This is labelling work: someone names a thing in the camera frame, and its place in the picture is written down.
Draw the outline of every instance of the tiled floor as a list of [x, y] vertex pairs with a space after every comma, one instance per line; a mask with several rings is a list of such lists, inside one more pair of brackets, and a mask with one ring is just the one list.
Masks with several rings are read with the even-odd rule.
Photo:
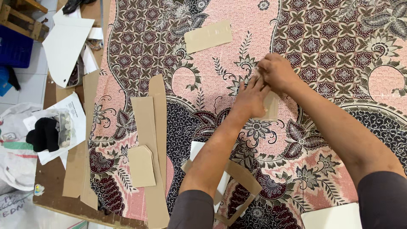
[[[47, 18], [48, 22], [44, 24], [52, 29], [54, 24], [52, 16], [57, 9], [57, 0], [38, 0], [38, 2], [48, 9], [48, 13], [34, 12], [32, 18], [39, 22]], [[30, 66], [28, 68], [15, 68], [14, 71], [21, 90], [16, 91], [12, 87], [3, 97], [0, 97], [0, 114], [18, 103], [44, 103], [48, 65], [44, 48], [40, 42], [34, 41]]]

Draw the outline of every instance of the person's right hand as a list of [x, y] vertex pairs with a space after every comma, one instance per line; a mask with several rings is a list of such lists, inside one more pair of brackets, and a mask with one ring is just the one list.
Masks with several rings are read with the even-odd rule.
[[267, 54], [257, 66], [273, 91], [286, 92], [293, 83], [303, 82], [291, 68], [290, 61], [277, 53]]

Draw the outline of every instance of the gray sleeve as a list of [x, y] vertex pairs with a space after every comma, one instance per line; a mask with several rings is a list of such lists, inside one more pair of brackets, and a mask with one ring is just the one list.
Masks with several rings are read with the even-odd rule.
[[167, 229], [211, 229], [213, 218], [212, 197], [200, 190], [188, 190], [177, 197]]
[[394, 172], [374, 172], [358, 184], [364, 229], [407, 228], [407, 179]]

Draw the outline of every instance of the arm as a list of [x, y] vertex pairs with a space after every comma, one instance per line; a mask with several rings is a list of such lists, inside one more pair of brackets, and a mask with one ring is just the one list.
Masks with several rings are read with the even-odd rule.
[[246, 88], [243, 81], [240, 83], [239, 94], [229, 115], [195, 157], [182, 181], [180, 194], [187, 190], [201, 190], [214, 198], [223, 169], [242, 127], [249, 118], [265, 115], [263, 100], [270, 87], [263, 87], [263, 83], [262, 78], [257, 80], [255, 76]]
[[376, 171], [405, 177], [393, 152], [354, 117], [308, 87], [292, 70], [290, 62], [273, 53], [259, 62], [272, 90], [293, 98], [312, 118], [330, 147], [344, 162], [357, 188], [359, 181]]

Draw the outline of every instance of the wooden stool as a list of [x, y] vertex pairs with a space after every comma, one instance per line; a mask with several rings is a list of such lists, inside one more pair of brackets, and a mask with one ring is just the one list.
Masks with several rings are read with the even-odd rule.
[[[1, 10], [0, 10], [0, 24], [6, 26], [9, 29], [12, 29], [16, 32], [19, 32], [27, 37], [30, 37], [36, 41], [43, 42], [45, 33], [49, 32], [48, 26], [37, 22], [36, 20], [18, 12], [17, 10], [12, 9], [10, 6], [2, 3], [3, 0], [0, 0]], [[28, 23], [27, 28], [22, 28], [9, 21], [9, 15], [13, 15], [25, 22]]]

